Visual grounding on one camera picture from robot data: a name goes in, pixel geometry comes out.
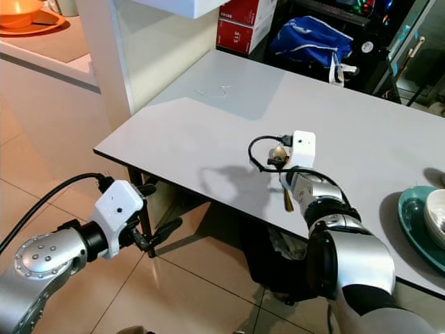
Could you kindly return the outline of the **white bowl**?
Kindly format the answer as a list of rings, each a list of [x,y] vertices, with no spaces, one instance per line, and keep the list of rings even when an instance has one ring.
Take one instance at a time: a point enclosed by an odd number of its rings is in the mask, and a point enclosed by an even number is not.
[[[426,197],[425,226],[432,241],[445,249],[445,189],[434,190]]]

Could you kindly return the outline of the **black bin bag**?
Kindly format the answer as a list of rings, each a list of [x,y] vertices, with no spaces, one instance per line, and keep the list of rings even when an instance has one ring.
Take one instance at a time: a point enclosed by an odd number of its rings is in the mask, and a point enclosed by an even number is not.
[[[241,249],[247,258],[252,280],[267,287],[283,303],[297,303],[318,298],[309,286],[306,261],[289,259],[273,245],[280,231],[251,218],[239,223]]]

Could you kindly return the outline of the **red cardboard box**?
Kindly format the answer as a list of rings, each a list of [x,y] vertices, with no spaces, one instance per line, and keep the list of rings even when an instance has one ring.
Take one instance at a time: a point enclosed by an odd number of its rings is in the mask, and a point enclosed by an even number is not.
[[[229,0],[219,8],[220,19],[253,26],[273,16],[277,0]]]
[[[219,19],[216,46],[248,55],[260,45],[270,31],[271,18],[258,22],[253,26],[244,25],[231,20]]]

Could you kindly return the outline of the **orange bowl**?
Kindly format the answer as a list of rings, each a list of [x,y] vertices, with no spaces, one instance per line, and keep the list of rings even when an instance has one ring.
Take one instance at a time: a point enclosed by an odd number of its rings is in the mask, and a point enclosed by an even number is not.
[[[18,29],[32,25],[35,14],[43,6],[42,0],[0,0],[0,28]]]

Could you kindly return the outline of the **orange plate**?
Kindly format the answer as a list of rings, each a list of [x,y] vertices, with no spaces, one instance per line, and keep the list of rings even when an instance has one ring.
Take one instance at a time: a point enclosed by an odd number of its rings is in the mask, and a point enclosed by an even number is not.
[[[47,12],[47,10],[39,10],[31,16],[31,22],[24,26],[1,26],[0,34],[2,36],[26,36],[48,34],[67,26],[67,20],[55,12]]]

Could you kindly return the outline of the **white kitchen counter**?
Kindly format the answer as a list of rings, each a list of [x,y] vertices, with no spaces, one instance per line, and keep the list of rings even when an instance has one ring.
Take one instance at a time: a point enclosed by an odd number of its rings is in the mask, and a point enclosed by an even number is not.
[[[125,176],[93,152],[131,113],[130,79],[120,41],[71,26],[33,36],[4,36],[2,111],[9,111],[53,176]]]

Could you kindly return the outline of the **gold metal spoon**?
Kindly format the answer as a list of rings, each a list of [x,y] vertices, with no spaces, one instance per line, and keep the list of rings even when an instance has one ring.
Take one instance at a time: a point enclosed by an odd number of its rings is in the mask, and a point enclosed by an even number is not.
[[[285,154],[289,155],[289,153],[287,153],[285,146],[283,146],[282,144],[277,144],[275,147],[273,147],[273,149],[270,149],[269,157],[267,158],[267,164],[273,166],[274,170],[277,172],[277,156]],[[280,184],[282,186],[282,194],[284,199],[285,210],[286,212],[293,212],[293,203],[290,197],[289,190],[287,190],[286,182],[280,181]]]

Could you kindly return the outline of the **black computer case with lights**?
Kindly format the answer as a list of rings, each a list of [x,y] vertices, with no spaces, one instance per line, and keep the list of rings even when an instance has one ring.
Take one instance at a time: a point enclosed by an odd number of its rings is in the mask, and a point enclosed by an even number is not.
[[[362,28],[390,26],[393,0],[287,0],[292,13]]]

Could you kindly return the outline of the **teal plate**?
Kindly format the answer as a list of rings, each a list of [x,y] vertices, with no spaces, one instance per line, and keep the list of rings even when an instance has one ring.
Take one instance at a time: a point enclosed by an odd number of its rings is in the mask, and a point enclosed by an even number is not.
[[[445,277],[445,245],[432,235],[426,222],[427,198],[433,191],[438,189],[413,186],[401,192],[398,197],[398,222],[417,255],[439,276]]]

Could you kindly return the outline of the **beige mug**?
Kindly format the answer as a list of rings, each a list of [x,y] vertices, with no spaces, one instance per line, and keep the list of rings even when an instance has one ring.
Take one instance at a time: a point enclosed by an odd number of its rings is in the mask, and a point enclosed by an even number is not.
[[[76,0],[45,0],[45,2],[47,2],[48,7],[53,12],[58,13],[65,18],[79,16]]]

